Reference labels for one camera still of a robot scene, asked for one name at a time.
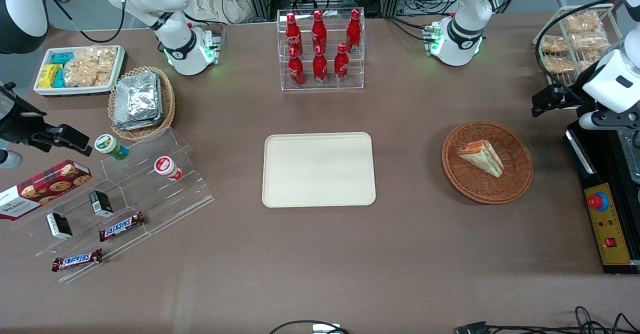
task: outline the aluminum foil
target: aluminum foil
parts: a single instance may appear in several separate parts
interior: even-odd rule
[[[151,127],[162,122],[160,77],[144,71],[118,81],[113,124],[123,131]]]

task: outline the brown tablecloth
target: brown tablecloth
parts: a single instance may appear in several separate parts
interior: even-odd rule
[[[230,26],[219,65],[194,77],[172,70],[150,30],[122,31],[114,43],[129,54],[127,69],[156,66],[171,79],[173,127],[215,201],[71,284],[34,257],[28,233],[0,222],[0,332],[264,334],[313,319],[355,334],[450,333],[480,320],[569,325],[576,305],[598,320],[626,311],[638,321],[640,278],[601,274],[561,140],[575,113],[531,117],[531,96],[546,85],[531,40],[549,15],[496,15],[464,67],[368,20],[365,88],[345,92],[283,93],[273,24]],[[93,37],[101,34],[110,35]],[[45,45],[87,44],[55,30]],[[92,138],[110,131],[106,96],[29,101],[51,124]],[[448,182],[441,144],[470,120],[503,124],[528,145],[534,179],[518,201],[480,205]],[[268,136],[359,131],[373,141],[374,204],[263,205]],[[104,158],[10,148],[25,159],[0,171],[0,190],[66,158],[92,170]]]

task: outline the cookie box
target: cookie box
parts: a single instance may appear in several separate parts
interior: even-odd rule
[[[16,220],[91,181],[91,171],[65,160],[0,193],[0,219]]]
[[[102,86],[85,86],[85,87],[71,87],[71,88],[41,88],[38,86],[38,79],[41,77],[42,72],[44,70],[44,66],[51,64],[51,58],[54,54],[60,53],[73,53],[77,49],[82,48],[82,46],[70,46],[70,47],[52,47],[51,49],[47,49],[44,58],[42,59],[42,63],[40,64],[40,68],[38,71],[38,75],[35,78],[35,83],[33,84],[33,91],[42,95],[42,97],[55,98],[55,97],[80,97],[86,95],[100,95],[100,94],[109,94],[112,90],[112,87],[116,85],[116,81],[121,74],[122,63],[125,58],[125,50],[120,45],[103,45],[103,47],[107,48],[115,48],[118,50],[116,54],[116,60],[113,64],[113,69],[111,70],[111,77],[109,79],[109,83],[107,85]]]

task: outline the round wicker basket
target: round wicker basket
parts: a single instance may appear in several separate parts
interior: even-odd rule
[[[171,122],[174,120],[174,115],[176,115],[176,97],[174,96],[174,88],[171,86],[169,82],[169,78],[167,75],[162,72],[162,70],[157,67],[137,67],[133,70],[126,72],[122,77],[131,77],[133,75],[141,74],[149,70],[149,72],[154,72],[158,74],[160,77],[160,90],[162,92],[162,112],[164,113],[164,120],[162,124],[156,126],[147,126],[141,127],[140,129],[133,130],[121,130],[115,125],[111,126],[113,132],[122,139],[132,140],[132,141],[141,141],[144,138],[155,134],[156,132],[162,131],[166,127],[171,125]],[[109,94],[109,106],[107,107],[107,112],[109,113],[109,118],[111,121],[114,121],[114,110],[115,110],[115,86],[111,88],[111,93]]]
[[[458,156],[464,145],[488,140],[504,165],[494,177]],[[507,204],[521,197],[533,179],[533,160],[522,140],[500,124],[476,120],[453,129],[442,145],[442,165],[453,186],[483,204]]]

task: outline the coca-cola bottle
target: coca-cola bottle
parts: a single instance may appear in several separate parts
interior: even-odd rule
[[[302,61],[298,58],[298,50],[295,47],[288,49],[288,73],[291,76],[293,88],[302,88],[305,85],[305,74]]]
[[[362,24],[360,22],[360,10],[351,11],[351,20],[347,25],[347,52],[357,54],[360,52]]]
[[[347,83],[347,74],[349,73],[349,55],[347,55],[347,44],[343,42],[338,44],[338,54],[335,55],[333,69],[335,82],[338,84]]]
[[[313,47],[320,45],[324,51],[327,51],[327,27],[323,21],[322,10],[313,12],[313,25],[311,25],[311,40]]]
[[[324,87],[327,84],[327,81],[329,81],[325,49],[320,45],[316,45],[313,51],[315,52],[315,56],[313,57],[313,79],[315,81],[315,85]]]
[[[286,14],[286,43],[290,48],[297,50],[298,56],[302,56],[302,34],[296,24],[296,16],[290,12]]]

